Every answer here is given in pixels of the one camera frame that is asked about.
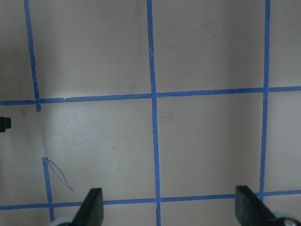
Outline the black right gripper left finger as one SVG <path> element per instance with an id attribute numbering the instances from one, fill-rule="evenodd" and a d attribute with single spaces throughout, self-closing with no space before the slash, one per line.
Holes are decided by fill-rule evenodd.
<path id="1" fill-rule="evenodd" d="M 92 188 L 72 220 L 73 226 L 101 226 L 104 219 L 103 193 Z"/>

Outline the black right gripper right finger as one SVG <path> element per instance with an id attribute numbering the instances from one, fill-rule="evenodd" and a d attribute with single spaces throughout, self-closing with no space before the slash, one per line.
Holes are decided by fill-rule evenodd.
<path id="1" fill-rule="evenodd" d="M 285 226 L 248 186 L 236 186 L 236 218 L 241 226 Z"/>

